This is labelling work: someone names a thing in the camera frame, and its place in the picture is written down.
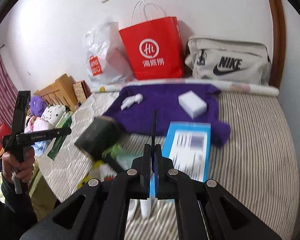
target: white striped mattress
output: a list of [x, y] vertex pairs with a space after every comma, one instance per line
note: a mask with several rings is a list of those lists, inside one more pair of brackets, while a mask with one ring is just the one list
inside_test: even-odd
[[[92, 166], [92, 159], [74, 142], [117, 98], [118, 92], [97, 93], [72, 116], [72, 134], [65, 139], [55, 161], [38, 159], [40, 170], [56, 197], [62, 202]], [[222, 92], [218, 96], [219, 119], [231, 126], [223, 148], [212, 146], [209, 178], [218, 181], [283, 240], [291, 238], [299, 201], [299, 176], [289, 127], [275, 97]], [[149, 136], [126, 135], [123, 147], [131, 154], [143, 151]], [[164, 138], [156, 143], [163, 144]], [[177, 222], [173, 201], [153, 200], [149, 220], [140, 207], [126, 226], [128, 240], [176, 240]]]

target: plastic bag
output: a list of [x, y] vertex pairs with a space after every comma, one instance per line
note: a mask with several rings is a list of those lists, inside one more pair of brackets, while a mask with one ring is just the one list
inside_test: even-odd
[[85, 35], [86, 67], [94, 87], [134, 80], [117, 22], [106, 22]]

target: white dotted pillow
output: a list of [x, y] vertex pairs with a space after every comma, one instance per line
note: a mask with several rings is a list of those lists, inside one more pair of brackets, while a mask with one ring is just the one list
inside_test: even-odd
[[65, 113], [65, 106], [48, 106], [41, 118], [47, 122], [49, 122], [53, 128], [56, 124], [61, 120], [63, 114]]

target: purple towel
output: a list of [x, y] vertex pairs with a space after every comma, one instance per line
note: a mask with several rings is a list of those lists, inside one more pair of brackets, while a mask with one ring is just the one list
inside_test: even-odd
[[[179, 105], [178, 96], [193, 91], [207, 103], [207, 112], [192, 119]], [[119, 97], [104, 113], [121, 123], [128, 133], [151, 135], [153, 109], [157, 109], [157, 136], [166, 136], [170, 122], [201, 122], [211, 124], [211, 142], [223, 146], [230, 137], [230, 126], [220, 122], [219, 105], [214, 95], [220, 90], [212, 85], [160, 84], [130, 86], [121, 90]], [[125, 98], [143, 95], [140, 104], [121, 111]]]

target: finger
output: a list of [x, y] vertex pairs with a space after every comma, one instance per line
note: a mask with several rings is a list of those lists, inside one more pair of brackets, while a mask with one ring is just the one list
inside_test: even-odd
[[25, 153], [25, 158], [29, 158], [29, 159], [34, 158], [34, 155], [35, 155], [34, 149], [31, 147], [31, 149]]
[[32, 176], [33, 176], [33, 172], [30, 175], [28, 175], [26, 178], [22, 179], [22, 182], [24, 182], [24, 183], [29, 182], [31, 180]]
[[13, 166], [18, 168], [20, 166], [20, 162], [15, 158], [15, 156], [13, 154], [7, 154], [5, 156], [6, 161], [8, 161], [8, 163]]
[[18, 169], [20, 171], [27, 170], [28, 168], [30, 168], [31, 166], [33, 166], [34, 162], [35, 162], [35, 158], [34, 157], [29, 158], [25, 162], [21, 163], [21, 165], [18, 167]]
[[26, 170], [23, 170], [23, 171], [20, 171], [18, 174], [17, 174], [17, 177], [19, 179], [25, 179], [27, 176], [33, 174], [33, 170], [34, 170], [34, 167], [30, 167]]
[[2, 156], [2, 174], [4, 178], [9, 182], [13, 183], [12, 181], [12, 170], [11, 170], [11, 164], [9, 163], [9, 153], [3, 153]]

